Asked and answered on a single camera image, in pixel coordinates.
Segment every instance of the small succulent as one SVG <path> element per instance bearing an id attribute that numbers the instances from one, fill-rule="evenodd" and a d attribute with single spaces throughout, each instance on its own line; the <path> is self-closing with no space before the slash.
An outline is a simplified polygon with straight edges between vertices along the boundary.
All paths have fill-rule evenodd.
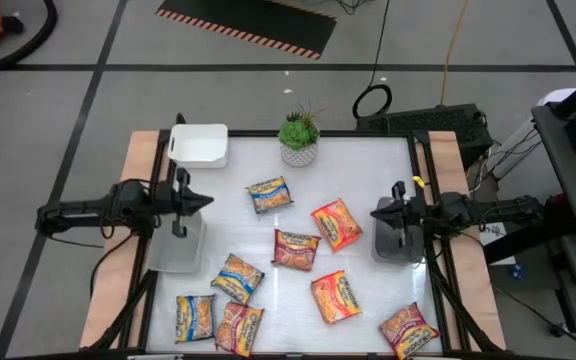
<path id="1" fill-rule="evenodd" d="M 279 129 L 279 141 L 295 151 L 316 143 L 319 129 L 315 125 L 315 118 L 315 114 L 303 109 L 290 113 Z"/>

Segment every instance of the hazard stripe mat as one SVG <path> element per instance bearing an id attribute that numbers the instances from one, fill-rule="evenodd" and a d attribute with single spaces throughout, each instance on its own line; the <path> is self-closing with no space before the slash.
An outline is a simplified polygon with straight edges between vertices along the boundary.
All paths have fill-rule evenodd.
<path id="1" fill-rule="evenodd" d="M 317 60 L 333 17 L 265 0 L 165 0 L 157 15 Z"/>

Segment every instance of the yellow clip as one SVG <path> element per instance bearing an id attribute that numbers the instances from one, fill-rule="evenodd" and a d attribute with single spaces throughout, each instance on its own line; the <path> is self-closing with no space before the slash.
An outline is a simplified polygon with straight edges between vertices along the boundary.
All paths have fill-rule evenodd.
<path id="1" fill-rule="evenodd" d="M 420 188 L 423 189 L 426 186 L 426 183 L 421 178 L 421 176 L 413 176 L 412 179 L 415 180 L 415 182 L 417 183 L 417 185 L 419 185 Z"/>

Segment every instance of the white plant pot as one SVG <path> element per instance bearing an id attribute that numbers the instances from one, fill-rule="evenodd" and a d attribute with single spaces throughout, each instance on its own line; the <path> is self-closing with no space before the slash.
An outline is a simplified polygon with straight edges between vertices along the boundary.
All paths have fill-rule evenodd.
<path id="1" fill-rule="evenodd" d="M 317 143 L 306 146 L 300 150 L 293 150 L 286 144 L 279 141 L 281 158 L 291 166 L 302 167 L 309 165 L 317 157 Z"/>

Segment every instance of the black floor line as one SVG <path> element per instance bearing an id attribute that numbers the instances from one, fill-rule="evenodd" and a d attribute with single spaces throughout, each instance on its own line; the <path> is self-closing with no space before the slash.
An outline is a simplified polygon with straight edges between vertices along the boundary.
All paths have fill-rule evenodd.
<path id="1" fill-rule="evenodd" d="M 119 28 L 119 23 L 121 22 L 121 17 L 123 16 L 124 10 L 126 8 L 127 0 L 120 0 L 115 14 L 112 19 L 110 28 L 108 29 L 108 34 L 104 41 L 104 45 L 99 54 L 99 59 L 97 60 L 97 65 L 94 69 L 92 79 L 90 80 L 90 85 L 84 96 L 79 115 L 77 116 L 77 121 L 73 128 L 72 134 L 70 135 L 70 140 L 68 141 L 68 146 L 64 153 L 64 157 L 61 161 L 61 166 L 57 173 L 57 178 L 50 192 L 50 197 L 48 201 L 58 201 L 63 193 L 64 186 L 66 185 L 66 179 L 68 178 L 68 173 L 72 166 L 72 162 L 77 152 L 77 146 L 81 140 L 81 135 L 84 131 L 86 121 L 88 120 L 88 113 L 95 99 L 95 94 L 97 93 L 97 88 L 101 81 L 101 76 L 103 74 L 103 65 L 108 61 L 108 55 L 110 54 L 110 49 L 112 43 L 117 35 L 117 29 Z M 30 254 L 26 259 L 26 264 L 24 265 L 23 272 L 21 274 L 21 279 L 17 284 L 17 289 L 15 295 L 13 296 L 8 312 L 6 313 L 6 318 L 4 320 L 2 329 L 0 331 L 0 359 L 5 359 L 10 343 L 12 341 L 13 335 L 15 333 L 15 328 L 19 321 L 21 311 L 26 303 L 28 297 L 28 292 L 32 285 L 33 277 L 39 266 L 39 261 L 41 259 L 41 253 L 44 250 L 44 245 L 46 243 L 46 238 L 37 234 L 33 241 L 32 247 L 30 249 Z"/>
<path id="2" fill-rule="evenodd" d="M 373 64 L 106 64 L 104 72 L 246 72 L 246 71 L 372 71 Z M 21 64 L 8 71 L 95 71 L 92 64 Z M 443 64 L 380 64 L 378 71 L 443 72 Z M 450 65 L 454 73 L 566 73 L 576 72 L 576 65 Z"/>
<path id="3" fill-rule="evenodd" d="M 95 71 L 96 64 L 16 64 L 5 71 Z"/>
<path id="4" fill-rule="evenodd" d="M 564 42 L 566 43 L 566 47 L 570 52 L 570 56 L 572 56 L 572 60 L 576 65 L 576 44 L 572 38 L 572 35 L 570 34 L 570 30 L 568 30 L 568 26 L 566 25 L 563 16 L 561 15 L 561 11 L 559 11 L 559 7 L 557 6 L 555 0 L 546 0 L 546 3 L 548 4 L 548 8 L 552 13 L 552 17 L 554 18 L 557 27 L 559 28 L 561 36 L 564 38 Z"/>

